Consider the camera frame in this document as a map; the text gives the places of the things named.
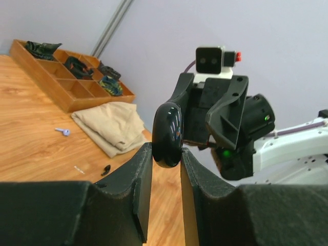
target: gray wall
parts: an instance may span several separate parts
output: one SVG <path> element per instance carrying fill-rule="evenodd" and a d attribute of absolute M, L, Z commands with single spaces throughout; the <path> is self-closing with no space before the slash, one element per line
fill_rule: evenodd
<path fill-rule="evenodd" d="M 1 0 L 0 54 L 13 39 L 63 43 L 61 48 L 89 54 L 120 0 Z"/>
<path fill-rule="evenodd" d="M 240 50 L 235 73 L 249 76 L 249 94 L 263 93 L 277 127 L 288 127 L 328 108 L 327 12 L 324 0 L 137 0 L 101 59 L 123 74 L 151 130 L 197 46 Z M 193 152 L 217 174 L 208 151 Z"/>

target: wooden organizer box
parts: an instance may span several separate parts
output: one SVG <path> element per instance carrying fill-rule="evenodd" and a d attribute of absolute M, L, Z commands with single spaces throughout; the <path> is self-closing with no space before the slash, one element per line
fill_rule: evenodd
<path fill-rule="evenodd" d="M 57 49 L 54 61 L 37 59 L 25 49 L 25 41 L 14 40 L 10 49 L 12 58 L 35 80 L 37 85 L 66 113 L 99 106 L 110 101 L 132 103 L 135 95 L 120 81 L 121 96 L 111 96 L 98 81 L 103 74 L 97 69 L 100 61 L 93 56 Z M 63 65 L 69 56 L 75 56 L 92 68 L 91 80 L 76 79 Z"/>

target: green indicator light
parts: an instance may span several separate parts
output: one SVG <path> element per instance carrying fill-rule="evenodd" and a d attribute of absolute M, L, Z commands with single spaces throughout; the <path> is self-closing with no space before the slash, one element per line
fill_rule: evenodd
<path fill-rule="evenodd" d="M 230 157 L 232 155 L 231 151 L 229 151 L 229 150 L 225 150 L 222 154 L 224 157 Z"/>

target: wooden table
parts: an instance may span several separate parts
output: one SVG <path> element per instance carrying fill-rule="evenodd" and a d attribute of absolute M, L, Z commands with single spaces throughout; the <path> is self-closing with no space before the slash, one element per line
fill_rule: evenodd
<path fill-rule="evenodd" d="M 136 151 L 110 159 L 12 60 L 0 55 L 0 180 L 96 182 Z M 54 128 L 70 129 L 64 137 Z M 145 131 L 147 139 L 151 134 Z M 180 168 L 153 166 L 148 243 L 185 243 Z"/>

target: towel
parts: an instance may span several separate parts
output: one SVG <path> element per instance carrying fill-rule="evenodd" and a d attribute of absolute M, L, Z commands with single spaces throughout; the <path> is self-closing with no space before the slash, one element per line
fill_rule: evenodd
<path fill-rule="evenodd" d="M 106 104 L 76 111 L 71 117 L 78 126 L 111 158 L 142 146 L 144 122 L 137 105 L 126 102 Z"/>

